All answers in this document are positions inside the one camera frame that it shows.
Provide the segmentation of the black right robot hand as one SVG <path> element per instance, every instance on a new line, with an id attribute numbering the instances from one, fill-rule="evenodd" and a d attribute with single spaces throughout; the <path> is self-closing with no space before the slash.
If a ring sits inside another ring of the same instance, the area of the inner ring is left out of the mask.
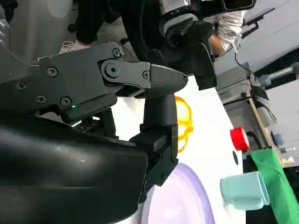
<path id="1" fill-rule="evenodd" d="M 174 94 L 188 77 L 122 56 L 111 42 L 30 65 L 1 46 L 1 223 L 118 222 L 177 166 Z M 118 97 L 145 99 L 140 132 L 129 141 L 70 127 Z"/>

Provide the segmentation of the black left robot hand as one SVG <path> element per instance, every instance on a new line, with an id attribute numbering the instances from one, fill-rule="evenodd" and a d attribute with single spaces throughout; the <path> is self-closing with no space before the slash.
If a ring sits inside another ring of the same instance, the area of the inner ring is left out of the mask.
<path id="1" fill-rule="evenodd" d="M 160 62 L 186 75 L 194 75 L 199 90 L 216 87 L 208 41 L 213 32 L 213 24 L 191 18 L 170 26 L 162 32 Z"/>

